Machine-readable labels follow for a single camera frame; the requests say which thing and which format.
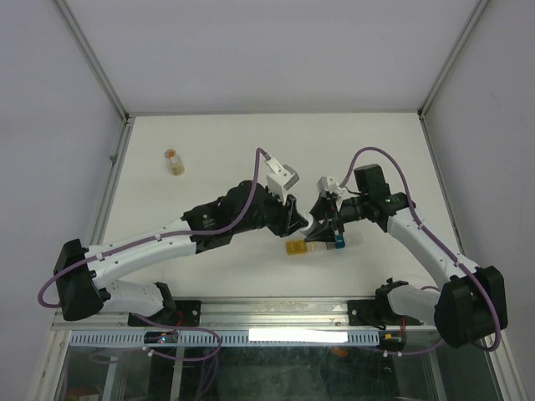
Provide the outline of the clear glass bottle orange cap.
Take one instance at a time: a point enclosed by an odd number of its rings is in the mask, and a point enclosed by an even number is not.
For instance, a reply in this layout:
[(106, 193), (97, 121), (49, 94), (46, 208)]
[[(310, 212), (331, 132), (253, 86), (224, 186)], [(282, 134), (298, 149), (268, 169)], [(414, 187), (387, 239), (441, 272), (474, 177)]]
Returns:
[(185, 172), (185, 166), (182, 163), (181, 157), (173, 149), (168, 149), (164, 153), (166, 165), (172, 175), (182, 175)]

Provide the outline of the weekly pill organizer strip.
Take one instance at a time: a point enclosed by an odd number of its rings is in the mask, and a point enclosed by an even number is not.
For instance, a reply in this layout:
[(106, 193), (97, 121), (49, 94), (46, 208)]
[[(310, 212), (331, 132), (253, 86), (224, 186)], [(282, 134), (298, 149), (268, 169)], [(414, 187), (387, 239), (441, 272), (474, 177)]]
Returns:
[(360, 234), (349, 236), (336, 236), (335, 242), (321, 242), (305, 240), (291, 240), (285, 244), (286, 253), (289, 256), (304, 255), (316, 251), (337, 251), (350, 247), (360, 246), (364, 238)]

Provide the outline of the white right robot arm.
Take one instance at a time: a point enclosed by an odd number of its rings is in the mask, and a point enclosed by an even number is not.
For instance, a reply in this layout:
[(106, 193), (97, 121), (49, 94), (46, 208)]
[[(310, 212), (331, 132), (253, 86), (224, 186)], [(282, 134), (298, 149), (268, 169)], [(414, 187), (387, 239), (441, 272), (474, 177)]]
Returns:
[(355, 169), (354, 178), (355, 193), (330, 176), (318, 180), (318, 199), (311, 210), (314, 226), (305, 240), (336, 243), (347, 224), (370, 221), (410, 252), (437, 289), (430, 292), (389, 279), (376, 289), (374, 306), (364, 320), (383, 327), (411, 317), (434, 326), (453, 348), (489, 335), (499, 343), (508, 324), (503, 275), (494, 266), (483, 268), (452, 251), (417, 214), (408, 191), (391, 192), (379, 165)]

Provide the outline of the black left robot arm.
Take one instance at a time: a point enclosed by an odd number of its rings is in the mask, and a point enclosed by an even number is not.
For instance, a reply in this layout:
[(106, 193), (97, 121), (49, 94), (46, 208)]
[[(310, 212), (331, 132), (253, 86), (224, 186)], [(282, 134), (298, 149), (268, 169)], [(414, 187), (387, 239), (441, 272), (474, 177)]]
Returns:
[(235, 235), (269, 229), (286, 237), (299, 231), (306, 241), (331, 242), (326, 225), (298, 211), (286, 200), (250, 180), (225, 195), (185, 212), (146, 237), (118, 245), (84, 247), (74, 239), (63, 244), (53, 269), (64, 320), (83, 320), (99, 312), (130, 312), (166, 324), (175, 315), (169, 287), (162, 282), (135, 284), (123, 277), (169, 259), (194, 256), (228, 245)]

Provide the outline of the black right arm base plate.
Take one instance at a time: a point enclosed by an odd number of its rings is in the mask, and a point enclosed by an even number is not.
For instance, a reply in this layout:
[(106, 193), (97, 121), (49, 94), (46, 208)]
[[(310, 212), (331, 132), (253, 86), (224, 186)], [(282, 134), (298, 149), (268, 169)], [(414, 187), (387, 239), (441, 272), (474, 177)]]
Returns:
[(388, 326), (398, 326), (404, 322), (407, 326), (421, 326), (422, 322), (407, 316), (388, 312), (375, 299), (353, 299), (346, 302), (349, 325), (371, 326), (385, 330)]

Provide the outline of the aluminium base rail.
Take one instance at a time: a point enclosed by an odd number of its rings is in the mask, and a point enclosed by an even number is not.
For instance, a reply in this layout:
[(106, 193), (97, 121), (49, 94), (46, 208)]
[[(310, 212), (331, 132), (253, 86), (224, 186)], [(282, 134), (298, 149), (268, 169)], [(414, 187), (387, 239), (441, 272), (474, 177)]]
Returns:
[[(134, 315), (152, 316), (162, 309), (171, 309), (175, 299), (142, 294), (132, 301), (121, 298), (108, 300), (99, 312), (91, 312), (73, 321), (63, 318), (58, 310), (53, 317), (53, 330), (131, 330), (145, 324)], [(350, 328), (348, 300), (373, 297), (205, 297), (200, 300), (201, 317), (198, 327), (211, 330), (248, 330), (249, 328), (290, 327), (311, 329)]]

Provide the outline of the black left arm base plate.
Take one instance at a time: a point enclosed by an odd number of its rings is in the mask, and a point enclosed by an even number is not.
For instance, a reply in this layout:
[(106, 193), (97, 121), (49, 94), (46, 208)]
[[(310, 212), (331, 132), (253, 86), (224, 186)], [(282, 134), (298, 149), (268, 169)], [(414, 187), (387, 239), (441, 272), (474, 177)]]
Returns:
[(201, 317), (200, 300), (175, 300), (175, 306), (171, 309), (162, 309), (158, 313), (146, 317), (157, 326), (173, 327), (198, 327)]

